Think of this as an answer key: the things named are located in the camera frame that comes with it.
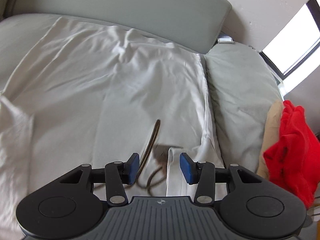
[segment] beige cloth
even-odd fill
[[[259,156],[259,167],[257,174],[265,179],[269,179],[269,172],[263,153],[279,140],[279,128],[282,111],[284,109],[281,101],[276,101],[270,107],[264,128],[263,142]]]

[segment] pillow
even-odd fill
[[[267,113],[282,101],[276,80],[258,52],[240,43],[217,44],[204,57],[224,163],[255,172]]]
[[[259,167],[257,170],[257,174],[268,180],[269,172],[266,161],[263,158],[263,153],[277,141],[279,141],[280,120],[283,109],[284,106],[281,101],[274,102],[268,112],[266,125],[264,127],[263,142],[259,156]]]

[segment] bed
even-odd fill
[[[214,45],[230,10],[226,0],[7,0],[0,178],[10,205],[0,206],[0,238],[21,237],[14,210],[25,195],[82,163],[141,154],[156,119],[169,150],[155,195],[194,194],[182,151],[255,171],[266,114],[281,97],[257,52]],[[156,166],[151,157],[141,180]],[[216,198],[225,193],[217,185]]]

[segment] white wall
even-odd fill
[[[262,50],[308,0],[228,0],[233,11],[223,31]]]
[[[305,108],[307,124],[314,133],[320,132],[320,66],[284,96],[295,106]]]

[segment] gray pillow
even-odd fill
[[[205,56],[219,146],[225,165],[256,171],[267,113],[282,100],[261,56],[240,44],[217,44]]]

